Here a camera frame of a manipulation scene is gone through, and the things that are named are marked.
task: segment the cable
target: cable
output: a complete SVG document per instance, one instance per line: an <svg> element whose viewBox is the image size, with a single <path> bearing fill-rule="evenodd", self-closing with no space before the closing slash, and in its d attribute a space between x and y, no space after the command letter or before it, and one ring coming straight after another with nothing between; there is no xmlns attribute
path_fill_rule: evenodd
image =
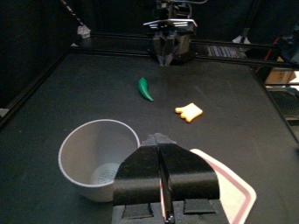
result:
<svg viewBox="0 0 299 224"><path fill-rule="evenodd" d="M74 12L72 11L72 9L70 9L70 7L68 6L68 4L65 3L65 1L64 1L64 0L60 0L60 2L62 3L64 7L66 8L69 14L77 19L78 24L82 26L84 24L82 24L80 18L77 17L77 15L74 14Z"/></svg>
<svg viewBox="0 0 299 224"><path fill-rule="evenodd" d="M185 4L205 4L209 0L204 0L201 2L193 2L193 1L188 1L188 0L173 0L176 3L185 3Z"/></svg>

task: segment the white cup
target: white cup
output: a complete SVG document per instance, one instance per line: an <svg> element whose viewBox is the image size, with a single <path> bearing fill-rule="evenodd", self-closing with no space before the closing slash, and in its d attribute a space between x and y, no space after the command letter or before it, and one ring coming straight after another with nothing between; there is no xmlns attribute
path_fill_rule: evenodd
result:
<svg viewBox="0 0 299 224"><path fill-rule="evenodd" d="M138 145L134 131L114 120L88 122L69 133L60 147L60 171L89 200L113 200L117 167Z"/></svg>

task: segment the black curtain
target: black curtain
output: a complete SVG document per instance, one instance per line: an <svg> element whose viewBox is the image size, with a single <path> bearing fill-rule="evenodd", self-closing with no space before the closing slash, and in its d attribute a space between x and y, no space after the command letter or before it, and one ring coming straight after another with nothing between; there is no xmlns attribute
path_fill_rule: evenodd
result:
<svg viewBox="0 0 299 224"><path fill-rule="evenodd" d="M1 1L0 21L0 108L4 108L69 47L77 23L60 0Z"/></svg>
<svg viewBox="0 0 299 224"><path fill-rule="evenodd" d="M93 32L145 33L142 23L154 20L154 0L69 0ZM231 41L243 31L253 0L209 0L192 6L192 18L203 39ZM292 33L299 19L297 0L261 0L253 19L249 41L272 43Z"/></svg>

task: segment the wall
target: wall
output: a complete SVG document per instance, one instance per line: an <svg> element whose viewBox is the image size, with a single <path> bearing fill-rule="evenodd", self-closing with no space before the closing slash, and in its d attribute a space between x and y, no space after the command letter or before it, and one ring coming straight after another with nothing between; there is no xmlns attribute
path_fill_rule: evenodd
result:
<svg viewBox="0 0 299 224"><path fill-rule="evenodd" d="M69 47L76 20L58 0L0 3L0 108Z"/></svg>

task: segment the pink plate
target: pink plate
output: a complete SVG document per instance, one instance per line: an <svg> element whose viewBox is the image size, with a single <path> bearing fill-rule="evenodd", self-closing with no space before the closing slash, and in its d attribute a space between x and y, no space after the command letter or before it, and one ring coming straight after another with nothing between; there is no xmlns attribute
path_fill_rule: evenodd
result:
<svg viewBox="0 0 299 224"><path fill-rule="evenodd" d="M256 192L239 175L213 157L200 150L190 150L215 170L219 178L219 199L229 224L243 224L256 201Z"/></svg>

